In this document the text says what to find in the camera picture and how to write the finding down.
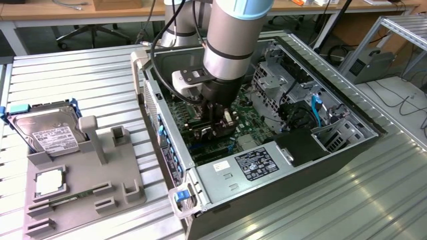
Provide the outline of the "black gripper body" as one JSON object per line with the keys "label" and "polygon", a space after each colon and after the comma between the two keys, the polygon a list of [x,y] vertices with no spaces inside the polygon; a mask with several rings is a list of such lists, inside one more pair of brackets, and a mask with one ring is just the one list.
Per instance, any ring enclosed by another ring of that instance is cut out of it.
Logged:
{"label": "black gripper body", "polygon": [[242,81],[244,76],[232,80],[216,78],[214,80],[205,81],[201,84],[202,101],[217,104],[224,108],[230,107],[230,104],[237,97]]}

